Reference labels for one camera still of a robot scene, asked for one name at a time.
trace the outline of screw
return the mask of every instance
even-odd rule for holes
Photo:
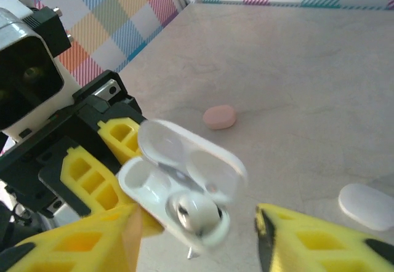
[[[63,15],[62,11],[58,8],[55,7],[52,9],[59,17],[61,17]]]
[[[72,37],[71,34],[67,34],[67,38],[70,41],[70,43],[74,42],[74,37]]]

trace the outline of earbud case lid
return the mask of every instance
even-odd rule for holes
[[[144,121],[138,143],[151,162],[189,176],[218,204],[231,203],[246,186],[246,169],[233,153],[172,122]]]
[[[138,144],[143,157],[127,161],[118,173],[123,191],[195,249],[201,251],[201,245],[214,246],[222,240],[219,237],[226,236],[229,226],[218,228],[219,237],[211,235],[209,240],[182,233],[166,211],[167,201],[177,193],[199,191],[225,208],[247,184],[243,163],[226,149],[164,120],[142,122]],[[223,221],[230,224],[229,217]]]

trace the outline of pink pill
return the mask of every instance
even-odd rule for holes
[[[205,111],[203,121],[210,129],[227,129],[235,123],[236,113],[229,105],[215,106]]]

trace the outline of white oval object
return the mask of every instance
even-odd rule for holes
[[[362,184],[349,184],[339,193],[342,211],[358,223],[376,231],[394,226],[394,198]]]

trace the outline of white plastic housing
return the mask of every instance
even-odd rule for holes
[[[48,118],[53,115],[57,110],[74,103],[73,93],[77,92],[81,86],[76,82],[75,78],[70,72],[62,65],[58,58],[54,58],[54,63],[62,76],[64,85],[62,89],[53,97],[46,100],[44,103],[36,107],[33,111],[27,114],[21,120],[15,122],[12,126],[3,130],[3,132],[16,142],[22,140],[19,136],[25,129],[31,129],[33,135],[37,130],[46,124]]]
[[[19,0],[0,0],[0,7],[12,12],[17,18],[23,19],[33,13],[33,11]]]
[[[118,173],[122,190],[196,252],[215,249],[230,230],[226,206],[247,183],[243,163],[222,147],[168,121],[143,122],[138,141],[144,157],[123,165]],[[210,233],[197,236],[180,224],[172,204],[193,190],[179,182],[182,176],[173,178],[158,164],[188,175],[220,207],[222,219]]]

